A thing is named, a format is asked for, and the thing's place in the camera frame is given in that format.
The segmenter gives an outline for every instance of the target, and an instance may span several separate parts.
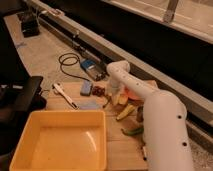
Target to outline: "white device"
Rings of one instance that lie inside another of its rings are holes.
[[[70,106],[73,107],[73,109],[79,109],[78,106],[74,103],[74,101],[71,99],[70,96],[68,96],[63,90],[62,88],[60,87],[59,84],[57,83],[54,83],[53,84],[53,88],[55,88],[55,90],[62,96],[64,97],[64,99],[70,104]]]
[[[122,84],[144,100],[144,134],[149,171],[194,171],[185,124],[187,110],[173,93],[160,90],[130,75],[127,61],[110,63],[107,91]]]

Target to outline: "black cable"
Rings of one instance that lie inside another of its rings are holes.
[[[70,60],[70,59],[75,59],[75,61],[74,61],[73,63],[66,63],[66,61],[67,61],[67,60]],[[84,77],[80,77],[80,76],[77,76],[77,75],[73,75],[73,74],[67,73],[67,72],[63,69],[63,66],[73,66],[73,65],[75,65],[75,64],[77,64],[77,63],[79,63],[79,65],[80,65],[80,58],[79,58],[79,56],[78,56],[77,54],[75,54],[75,53],[65,53],[65,54],[59,56],[58,61],[59,61],[59,63],[60,63],[60,70],[61,70],[61,72],[63,72],[64,74],[66,74],[66,75],[68,75],[68,76],[71,76],[71,77],[74,77],[74,78],[79,78],[79,79],[86,80],[86,81],[89,81],[89,82],[90,82],[90,80],[87,79],[87,78],[84,78]]]

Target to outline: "yellow object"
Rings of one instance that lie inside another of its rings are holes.
[[[133,112],[136,109],[135,106],[133,106],[132,104],[128,104],[124,110],[116,117],[116,120],[119,121],[121,119],[124,119],[125,117],[127,117],[131,112]]]
[[[128,101],[128,96],[126,94],[120,94],[118,104],[125,105]]]
[[[106,169],[103,111],[37,111],[30,114],[10,171]]]

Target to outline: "yellow plastic tray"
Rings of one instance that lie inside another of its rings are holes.
[[[106,168],[103,111],[30,114],[10,171],[90,171]]]

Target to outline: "wooden table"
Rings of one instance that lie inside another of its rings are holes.
[[[86,103],[95,100],[99,105],[106,103],[105,97],[80,95],[82,82],[60,83],[64,91],[76,102]],[[106,86],[106,82],[95,82],[94,85]],[[52,90],[47,99],[46,110],[70,109],[72,107],[60,95],[56,95]],[[136,137],[125,136],[121,128],[133,129],[138,126],[136,121],[136,111],[130,116],[117,122],[115,116],[123,109],[121,106],[113,107],[108,104],[104,109],[106,113],[107,126],[107,170],[147,170],[147,163],[143,160],[141,152],[141,135]]]

